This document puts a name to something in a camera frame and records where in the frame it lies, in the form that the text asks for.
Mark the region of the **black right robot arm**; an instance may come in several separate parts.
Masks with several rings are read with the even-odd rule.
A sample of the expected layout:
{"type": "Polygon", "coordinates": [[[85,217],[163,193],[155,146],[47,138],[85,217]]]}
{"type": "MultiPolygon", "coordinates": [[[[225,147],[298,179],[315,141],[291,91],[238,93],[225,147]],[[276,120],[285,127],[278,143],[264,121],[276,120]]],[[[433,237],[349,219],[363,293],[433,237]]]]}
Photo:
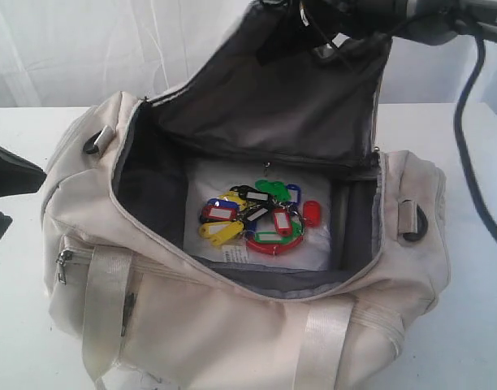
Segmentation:
{"type": "Polygon", "coordinates": [[[480,34],[497,43],[497,1],[263,1],[284,8],[294,24],[318,26],[333,37],[362,39],[374,33],[429,46],[458,35],[480,34]]]}

